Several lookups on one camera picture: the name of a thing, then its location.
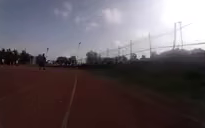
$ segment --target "sky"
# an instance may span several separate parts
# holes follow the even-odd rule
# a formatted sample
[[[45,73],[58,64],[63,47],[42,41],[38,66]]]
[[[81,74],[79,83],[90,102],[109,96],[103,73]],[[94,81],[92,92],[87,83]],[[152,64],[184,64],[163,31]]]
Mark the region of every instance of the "sky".
[[[149,33],[154,47],[171,45],[172,33],[153,37],[173,31],[178,21],[194,23],[183,30],[185,42],[205,40],[205,0],[0,0],[0,48],[32,55],[49,48],[55,59],[133,40],[137,51],[148,48]]]

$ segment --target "utility pole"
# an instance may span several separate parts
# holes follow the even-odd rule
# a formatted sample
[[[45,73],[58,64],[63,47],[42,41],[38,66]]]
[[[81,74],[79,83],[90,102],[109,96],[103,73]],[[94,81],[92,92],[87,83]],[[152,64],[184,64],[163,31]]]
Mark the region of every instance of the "utility pole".
[[[180,26],[180,36],[181,36],[181,49],[184,47],[183,37],[182,37],[182,22],[178,22]]]
[[[109,57],[109,48],[107,49],[107,57]]]
[[[174,41],[173,41],[173,50],[175,49],[175,45],[176,45],[176,37],[177,37],[177,32],[176,29],[177,28],[177,23],[174,23]]]
[[[120,46],[118,46],[118,56],[120,56]]]
[[[131,58],[131,55],[132,55],[132,40],[130,40],[130,58]]]
[[[79,48],[80,48],[80,45],[81,45],[81,42],[79,42],[78,48],[77,48],[77,55],[76,55],[77,63],[78,63],[78,61],[79,61]]]
[[[151,56],[152,56],[152,42],[151,42],[150,33],[149,33],[149,53],[150,53],[150,58],[151,58]]]

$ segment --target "light pole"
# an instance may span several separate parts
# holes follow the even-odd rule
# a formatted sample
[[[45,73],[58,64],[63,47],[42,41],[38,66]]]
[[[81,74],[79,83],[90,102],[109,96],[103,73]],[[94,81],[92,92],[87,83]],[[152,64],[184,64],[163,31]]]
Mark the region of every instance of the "light pole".
[[[77,55],[76,55],[77,63],[78,63],[78,61],[79,61],[79,49],[80,49],[80,45],[81,45],[81,42],[79,42],[79,44],[78,44],[78,49],[77,49]]]

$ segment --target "red running track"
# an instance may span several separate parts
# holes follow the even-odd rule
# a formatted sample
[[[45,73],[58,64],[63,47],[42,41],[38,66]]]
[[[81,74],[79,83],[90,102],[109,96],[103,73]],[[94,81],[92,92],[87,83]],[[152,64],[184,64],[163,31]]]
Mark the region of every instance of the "red running track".
[[[0,128],[198,128],[190,119],[141,101],[86,71],[0,67]]]

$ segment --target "metal fence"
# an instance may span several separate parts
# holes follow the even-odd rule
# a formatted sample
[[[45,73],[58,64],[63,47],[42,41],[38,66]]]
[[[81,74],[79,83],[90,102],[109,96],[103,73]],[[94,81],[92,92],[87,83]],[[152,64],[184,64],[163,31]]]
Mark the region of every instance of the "metal fence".
[[[174,29],[158,35],[150,35],[137,40],[130,40],[127,45],[115,49],[106,49],[98,54],[103,57],[126,56],[130,58],[132,53],[141,58],[145,55],[150,57],[152,52],[161,53],[171,49],[205,49],[205,20],[195,23],[181,25],[181,22],[174,24]],[[86,62],[86,58],[79,59],[79,62]]]

